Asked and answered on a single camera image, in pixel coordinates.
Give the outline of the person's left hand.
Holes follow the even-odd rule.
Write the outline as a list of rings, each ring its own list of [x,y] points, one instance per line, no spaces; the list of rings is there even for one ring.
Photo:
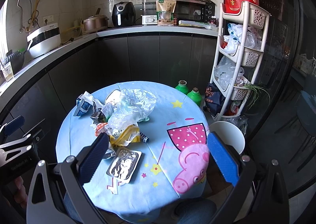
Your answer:
[[[26,209],[28,195],[26,193],[26,189],[24,187],[24,181],[22,177],[21,176],[17,177],[14,180],[14,184],[16,186],[16,193],[14,194],[14,199],[16,203],[18,203],[23,209]]]

